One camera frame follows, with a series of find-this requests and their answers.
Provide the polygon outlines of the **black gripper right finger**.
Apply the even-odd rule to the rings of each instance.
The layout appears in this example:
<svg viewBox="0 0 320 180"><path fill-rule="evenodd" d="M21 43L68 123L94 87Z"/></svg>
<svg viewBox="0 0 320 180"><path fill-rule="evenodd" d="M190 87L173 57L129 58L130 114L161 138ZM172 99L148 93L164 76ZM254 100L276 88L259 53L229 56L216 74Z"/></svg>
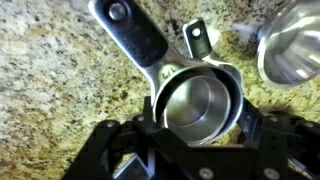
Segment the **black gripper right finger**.
<svg viewBox="0 0 320 180"><path fill-rule="evenodd" d="M258 151L258 172L267 180L304 179L288 163L313 180L320 176L320 124L284 111L262 113L247 99L237 121L240 144Z"/></svg>

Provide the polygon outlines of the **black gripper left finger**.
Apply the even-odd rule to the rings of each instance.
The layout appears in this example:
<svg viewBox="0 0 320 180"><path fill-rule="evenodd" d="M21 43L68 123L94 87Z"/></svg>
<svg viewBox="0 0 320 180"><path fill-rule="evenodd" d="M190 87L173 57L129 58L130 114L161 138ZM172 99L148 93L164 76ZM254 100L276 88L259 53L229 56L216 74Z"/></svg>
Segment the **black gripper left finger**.
<svg viewBox="0 0 320 180"><path fill-rule="evenodd" d="M100 122L62 180L159 180L156 154L142 135L153 124L145 115L135 115L123 124Z"/></svg>

